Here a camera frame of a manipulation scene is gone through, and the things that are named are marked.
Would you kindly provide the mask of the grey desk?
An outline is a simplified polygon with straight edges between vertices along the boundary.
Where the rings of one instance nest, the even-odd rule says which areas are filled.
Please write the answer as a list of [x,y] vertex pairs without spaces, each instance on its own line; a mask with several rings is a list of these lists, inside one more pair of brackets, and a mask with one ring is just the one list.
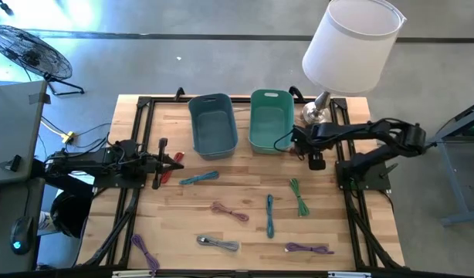
[[[35,178],[0,188],[0,274],[28,272],[36,267],[39,246],[37,225],[44,187],[45,181]],[[22,216],[33,219],[32,245],[25,255],[16,255],[10,246],[11,227]]]
[[[35,81],[0,85],[0,184],[29,178],[34,160],[44,103],[29,103],[29,95],[46,93],[46,83]],[[17,172],[5,168],[18,154]]]

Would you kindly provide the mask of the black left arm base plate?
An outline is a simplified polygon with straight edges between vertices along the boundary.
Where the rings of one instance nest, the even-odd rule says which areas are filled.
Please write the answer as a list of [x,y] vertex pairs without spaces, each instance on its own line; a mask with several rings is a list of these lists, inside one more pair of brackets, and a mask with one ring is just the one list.
[[134,175],[109,173],[96,176],[93,186],[97,188],[143,188],[146,180],[147,174],[145,172]]

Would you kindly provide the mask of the blue-grey plastic bin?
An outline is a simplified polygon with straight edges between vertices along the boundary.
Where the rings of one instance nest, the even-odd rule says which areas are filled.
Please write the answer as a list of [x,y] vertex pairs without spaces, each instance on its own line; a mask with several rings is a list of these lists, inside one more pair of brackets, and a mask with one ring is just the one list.
[[207,161],[231,157],[239,141],[231,98],[223,93],[195,97],[188,109],[195,152]]

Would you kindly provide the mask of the white shade silver lamp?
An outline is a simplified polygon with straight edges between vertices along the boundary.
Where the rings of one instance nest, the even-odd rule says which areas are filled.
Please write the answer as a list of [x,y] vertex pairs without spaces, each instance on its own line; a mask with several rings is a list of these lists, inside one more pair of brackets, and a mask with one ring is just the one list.
[[303,121],[329,121],[331,94],[373,90],[406,21],[386,0],[331,0],[302,60],[306,77],[322,90],[304,106]]

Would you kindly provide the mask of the black computer mouse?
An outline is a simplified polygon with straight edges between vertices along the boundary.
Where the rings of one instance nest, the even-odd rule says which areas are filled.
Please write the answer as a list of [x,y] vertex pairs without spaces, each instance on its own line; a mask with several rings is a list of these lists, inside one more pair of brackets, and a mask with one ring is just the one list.
[[33,219],[29,216],[22,216],[14,221],[10,234],[10,246],[14,254],[25,255],[31,249],[32,225]]

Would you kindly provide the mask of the black aluminium table frame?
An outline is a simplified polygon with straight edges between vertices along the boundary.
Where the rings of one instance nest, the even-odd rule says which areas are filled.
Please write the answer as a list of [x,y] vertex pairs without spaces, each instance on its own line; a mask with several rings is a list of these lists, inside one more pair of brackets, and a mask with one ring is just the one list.
[[233,97],[239,141],[233,156],[206,161],[192,147],[188,96],[121,95],[110,129],[112,140],[133,138],[157,152],[184,154],[159,189],[140,190],[137,211],[113,244],[104,266],[143,269],[144,254],[130,244],[138,234],[160,263],[162,276],[321,275],[404,262],[394,216],[378,192],[353,203],[377,238],[370,243],[347,210],[335,163],[373,141],[343,143],[324,154],[327,166],[311,171],[290,153],[258,154],[248,140],[249,98]]

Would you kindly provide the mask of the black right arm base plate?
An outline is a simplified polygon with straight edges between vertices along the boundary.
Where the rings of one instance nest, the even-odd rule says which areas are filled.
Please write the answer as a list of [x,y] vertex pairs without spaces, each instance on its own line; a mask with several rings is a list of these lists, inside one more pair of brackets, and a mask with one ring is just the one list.
[[356,170],[347,167],[348,161],[337,161],[335,171],[338,188],[344,191],[390,190],[388,174],[398,165],[386,167],[385,163],[376,164],[369,169]]

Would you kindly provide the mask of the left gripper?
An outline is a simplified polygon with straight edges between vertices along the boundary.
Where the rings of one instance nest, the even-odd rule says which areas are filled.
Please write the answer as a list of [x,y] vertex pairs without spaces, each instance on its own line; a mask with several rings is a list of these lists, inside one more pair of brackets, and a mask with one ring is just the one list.
[[153,189],[159,189],[161,186],[162,174],[184,169],[183,164],[171,158],[168,154],[165,155],[166,168],[164,168],[164,151],[167,144],[168,139],[162,137],[158,144],[158,154],[150,154],[146,151],[139,153],[139,158],[141,159],[141,176],[138,178],[138,182],[142,188],[145,185],[148,174],[154,174],[154,180],[151,187]]

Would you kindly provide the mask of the black floor fan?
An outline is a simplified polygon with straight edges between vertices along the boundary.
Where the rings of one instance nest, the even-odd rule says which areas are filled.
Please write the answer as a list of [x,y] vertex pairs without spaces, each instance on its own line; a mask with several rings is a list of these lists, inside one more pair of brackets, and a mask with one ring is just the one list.
[[81,86],[66,82],[73,75],[69,60],[29,32],[0,25],[0,53],[26,72],[41,76],[55,96],[85,93]]

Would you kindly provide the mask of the white table edge bracket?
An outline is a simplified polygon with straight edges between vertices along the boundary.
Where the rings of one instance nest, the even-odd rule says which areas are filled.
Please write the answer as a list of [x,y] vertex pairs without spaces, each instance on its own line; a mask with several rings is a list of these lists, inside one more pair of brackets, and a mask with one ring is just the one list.
[[330,271],[327,278],[372,278],[370,273]]
[[121,270],[113,271],[111,278],[154,278],[152,270]]

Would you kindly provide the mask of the grey metal cart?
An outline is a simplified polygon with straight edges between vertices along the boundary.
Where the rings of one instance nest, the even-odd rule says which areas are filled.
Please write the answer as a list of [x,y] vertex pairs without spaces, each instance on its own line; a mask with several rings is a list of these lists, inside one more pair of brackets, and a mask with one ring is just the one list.
[[474,221],[474,104],[450,118],[425,143],[436,147],[449,177],[457,213],[441,219],[444,226]]

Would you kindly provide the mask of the small black desk device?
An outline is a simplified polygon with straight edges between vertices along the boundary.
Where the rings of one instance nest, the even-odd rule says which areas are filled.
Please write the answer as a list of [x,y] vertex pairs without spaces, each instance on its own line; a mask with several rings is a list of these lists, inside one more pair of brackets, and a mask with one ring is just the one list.
[[13,172],[17,172],[17,170],[19,169],[19,165],[21,163],[21,160],[22,160],[22,157],[19,156],[18,154],[16,154],[12,160],[8,161],[5,168],[7,170],[10,170],[10,171],[13,171]]

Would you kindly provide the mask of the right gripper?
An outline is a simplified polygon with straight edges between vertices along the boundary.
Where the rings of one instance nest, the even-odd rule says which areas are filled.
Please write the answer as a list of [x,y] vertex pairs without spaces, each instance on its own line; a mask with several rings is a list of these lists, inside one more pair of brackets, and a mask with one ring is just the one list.
[[293,125],[291,137],[293,144],[289,153],[304,161],[306,154],[330,149],[330,143],[327,142],[328,136],[321,135],[326,126],[327,124],[310,124],[305,127]]

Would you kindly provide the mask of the teal plastic bin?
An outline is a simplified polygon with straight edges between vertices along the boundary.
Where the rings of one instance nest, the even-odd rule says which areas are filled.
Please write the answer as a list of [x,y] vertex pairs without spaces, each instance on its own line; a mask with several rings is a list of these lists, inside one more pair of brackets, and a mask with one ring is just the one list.
[[249,143],[259,154],[287,152],[294,125],[294,101],[283,90],[256,90],[250,98]]

